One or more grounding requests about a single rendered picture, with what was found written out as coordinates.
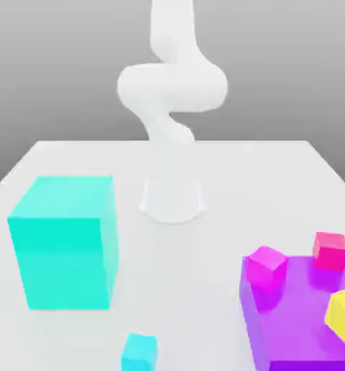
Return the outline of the small magenta cube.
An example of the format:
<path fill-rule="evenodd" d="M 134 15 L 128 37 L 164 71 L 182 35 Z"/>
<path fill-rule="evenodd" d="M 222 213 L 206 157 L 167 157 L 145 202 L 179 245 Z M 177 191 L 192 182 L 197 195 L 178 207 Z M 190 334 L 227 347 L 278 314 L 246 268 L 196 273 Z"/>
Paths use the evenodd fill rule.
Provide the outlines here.
<path fill-rule="evenodd" d="M 245 262 L 246 279 L 254 287 L 273 291 L 286 279 L 288 257 L 269 246 L 260 246 Z"/>

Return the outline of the small pink cube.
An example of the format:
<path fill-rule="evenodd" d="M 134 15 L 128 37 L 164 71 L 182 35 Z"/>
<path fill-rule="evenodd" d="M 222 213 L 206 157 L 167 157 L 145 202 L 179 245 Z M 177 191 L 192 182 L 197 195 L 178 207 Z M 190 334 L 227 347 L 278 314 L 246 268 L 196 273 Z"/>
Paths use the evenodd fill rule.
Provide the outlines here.
<path fill-rule="evenodd" d="M 342 272 L 345 268 L 345 236 L 340 233 L 316 232 L 312 249 L 315 267 Z"/>

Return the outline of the small cyan cube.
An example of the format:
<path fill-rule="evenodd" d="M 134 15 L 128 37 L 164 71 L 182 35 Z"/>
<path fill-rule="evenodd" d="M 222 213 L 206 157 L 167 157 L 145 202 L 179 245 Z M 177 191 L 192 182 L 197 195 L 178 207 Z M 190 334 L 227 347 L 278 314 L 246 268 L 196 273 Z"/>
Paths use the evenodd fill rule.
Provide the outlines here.
<path fill-rule="evenodd" d="M 157 338 L 130 333 L 121 356 L 121 371 L 156 371 Z"/>

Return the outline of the large turquoise box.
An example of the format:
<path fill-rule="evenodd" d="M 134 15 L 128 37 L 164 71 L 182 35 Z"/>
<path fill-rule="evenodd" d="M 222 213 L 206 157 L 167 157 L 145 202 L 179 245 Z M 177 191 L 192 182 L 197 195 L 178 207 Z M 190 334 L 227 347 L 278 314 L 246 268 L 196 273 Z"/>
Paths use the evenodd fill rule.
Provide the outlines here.
<path fill-rule="evenodd" d="M 7 222 L 29 309 L 110 307 L 119 263 L 113 177 L 39 176 Z"/>

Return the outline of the large purple box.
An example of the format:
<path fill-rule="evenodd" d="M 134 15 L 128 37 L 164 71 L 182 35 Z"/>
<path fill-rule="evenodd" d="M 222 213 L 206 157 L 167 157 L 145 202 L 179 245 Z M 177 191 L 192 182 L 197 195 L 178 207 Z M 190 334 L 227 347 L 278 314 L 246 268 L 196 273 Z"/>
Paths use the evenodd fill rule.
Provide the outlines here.
<path fill-rule="evenodd" d="M 317 270 L 308 256 L 290 257 L 285 282 L 271 292 L 241 274 L 239 297 L 256 371 L 345 371 L 345 343 L 325 324 L 345 270 Z"/>

